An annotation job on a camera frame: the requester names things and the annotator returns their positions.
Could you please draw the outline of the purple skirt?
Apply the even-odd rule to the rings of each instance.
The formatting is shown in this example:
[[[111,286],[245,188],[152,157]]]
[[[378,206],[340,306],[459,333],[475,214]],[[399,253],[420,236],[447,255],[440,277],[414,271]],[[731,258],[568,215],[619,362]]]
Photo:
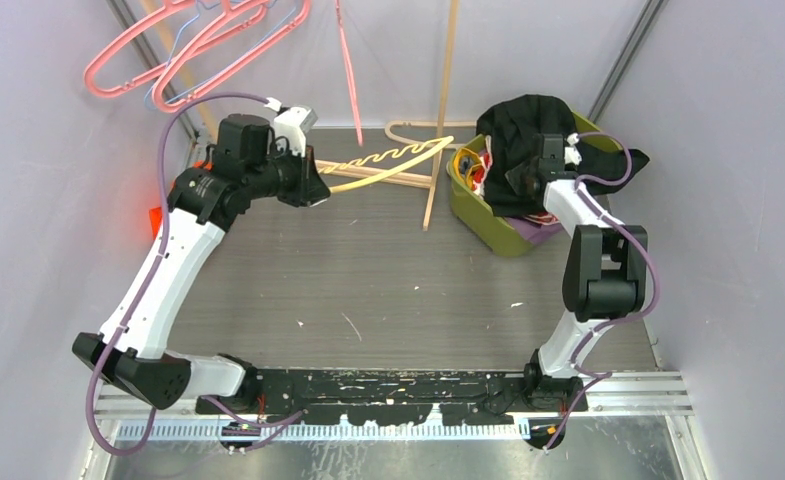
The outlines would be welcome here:
[[[559,222],[543,225],[540,223],[535,223],[531,220],[512,217],[506,217],[505,221],[519,234],[523,240],[527,241],[534,247],[539,246],[564,232],[564,229]]]

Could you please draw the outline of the thin pink wire hanger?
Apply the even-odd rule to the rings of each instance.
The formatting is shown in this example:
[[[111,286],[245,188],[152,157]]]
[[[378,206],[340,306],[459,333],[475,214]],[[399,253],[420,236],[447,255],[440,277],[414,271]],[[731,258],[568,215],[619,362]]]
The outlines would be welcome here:
[[[334,1],[334,12],[336,15],[341,54],[343,58],[343,66],[344,66],[346,84],[348,89],[352,119],[354,123],[355,135],[357,139],[357,144],[359,146],[363,146],[364,133],[363,133],[361,115],[359,110],[357,85],[356,85],[356,79],[353,70],[353,63],[351,59],[350,49],[349,49],[345,27],[344,27],[344,15],[342,11],[342,3],[340,0]]]

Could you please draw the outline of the cream yellow hanger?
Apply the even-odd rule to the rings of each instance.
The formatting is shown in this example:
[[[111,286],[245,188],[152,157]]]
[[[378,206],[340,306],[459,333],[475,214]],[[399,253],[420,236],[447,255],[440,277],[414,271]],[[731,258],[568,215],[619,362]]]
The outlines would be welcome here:
[[[437,167],[433,167],[431,174],[413,173],[412,169],[436,160],[453,140],[453,136],[444,136],[368,154],[345,162],[316,160],[315,164],[322,175],[349,179],[349,182],[334,185],[331,188],[334,194],[379,183],[432,191],[437,183]]]

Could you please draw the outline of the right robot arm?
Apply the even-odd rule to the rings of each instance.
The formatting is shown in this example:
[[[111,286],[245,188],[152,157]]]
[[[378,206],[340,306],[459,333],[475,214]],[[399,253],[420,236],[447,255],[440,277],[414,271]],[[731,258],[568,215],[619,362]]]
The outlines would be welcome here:
[[[505,177],[513,191],[554,215],[571,244],[562,280],[565,311],[534,351],[521,382],[533,409],[561,407],[583,395],[582,363],[599,338],[645,303],[647,233],[627,226],[595,200],[592,176],[579,174],[580,135],[536,134],[532,156]]]

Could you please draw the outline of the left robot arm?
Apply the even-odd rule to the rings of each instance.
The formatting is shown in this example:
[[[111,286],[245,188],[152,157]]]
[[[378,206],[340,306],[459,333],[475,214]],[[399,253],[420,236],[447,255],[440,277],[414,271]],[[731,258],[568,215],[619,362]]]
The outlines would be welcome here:
[[[258,407],[262,386],[251,363],[180,354],[167,340],[204,263],[253,201],[312,207],[330,197],[306,140],[316,121],[312,109],[293,106],[273,120],[231,114],[220,122],[206,160],[173,182],[163,224],[119,307],[99,332],[73,343],[98,379],[158,410],[181,399],[196,400],[199,413]]]

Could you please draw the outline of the black skirt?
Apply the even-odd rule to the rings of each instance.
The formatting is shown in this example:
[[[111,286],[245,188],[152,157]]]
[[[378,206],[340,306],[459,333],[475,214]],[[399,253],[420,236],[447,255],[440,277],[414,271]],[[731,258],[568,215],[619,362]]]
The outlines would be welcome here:
[[[525,94],[489,107],[476,121],[476,134],[490,137],[492,165],[484,179],[483,199],[497,217],[523,217],[544,213],[542,202],[518,195],[508,182],[507,172],[533,160],[538,153],[539,134],[559,134],[563,138],[578,132],[575,116],[560,98]],[[620,179],[627,167],[626,155],[619,148],[605,151],[579,142],[581,162],[567,170],[592,175],[607,181]],[[640,149],[630,149],[632,169],[628,181],[650,163]]]

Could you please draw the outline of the red white patterned garment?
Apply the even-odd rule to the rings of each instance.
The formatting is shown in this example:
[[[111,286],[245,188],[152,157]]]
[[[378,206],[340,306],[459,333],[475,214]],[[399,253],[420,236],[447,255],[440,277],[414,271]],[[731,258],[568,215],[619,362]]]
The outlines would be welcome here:
[[[481,198],[485,196],[485,179],[493,165],[491,143],[491,137],[485,136],[484,147],[478,153],[478,160],[466,170],[464,175],[464,182],[467,187]],[[550,226],[559,223],[557,217],[550,213],[524,215],[521,217],[521,220],[540,226]]]

